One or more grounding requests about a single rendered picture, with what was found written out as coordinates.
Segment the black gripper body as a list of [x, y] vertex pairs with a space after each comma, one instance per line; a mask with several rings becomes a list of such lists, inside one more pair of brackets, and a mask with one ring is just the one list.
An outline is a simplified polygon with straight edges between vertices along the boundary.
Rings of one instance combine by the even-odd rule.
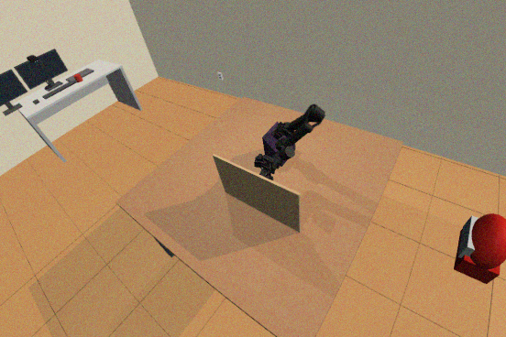
[[[264, 161], [264, 160], [267, 161], [267, 162], [264, 163], [265, 164], [264, 166], [266, 166], [269, 169], [271, 169], [271, 173], [274, 175], [275, 170], [279, 169], [281, 162], [277, 158], [275, 158], [275, 157], [269, 157], [268, 155], [263, 155], [261, 157], [261, 161]], [[268, 176], [270, 176], [271, 180], [273, 180], [273, 177], [271, 176], [271, 173]]]

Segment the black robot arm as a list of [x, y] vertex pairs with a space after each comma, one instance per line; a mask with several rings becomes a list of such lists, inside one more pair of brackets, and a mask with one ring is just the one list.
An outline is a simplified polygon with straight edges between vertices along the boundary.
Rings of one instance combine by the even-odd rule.
[[[277, 158], [280, 163], [283, 160], [293, 158], [295, 156], [295, 151], [292, 145], [294, 145], [308, 133], [311, 133], [313, 131], [313, 128], [321, 124], [324, 118], [325, 112], [315, 104], [311, 104], [307, 108], [306, 113], [294, 121], [285, 123], [279, 122], [278, 126], [275, 127], [271, 133], [278, 140], [275, 146], [276, 149], [279, 150], [276, 151], [273, 157]], [[316, 123], [310, 125], [310, 122]], [[287, 137], [281, 138], [282, 136]], [[254, 163], [256, 168], [261, 168], [260, 165], [265, 165], [264, 163], [267, 162], [265, 160], [261, 161], [261, 157], [262, 154], [258, 154], [255, 159]]]

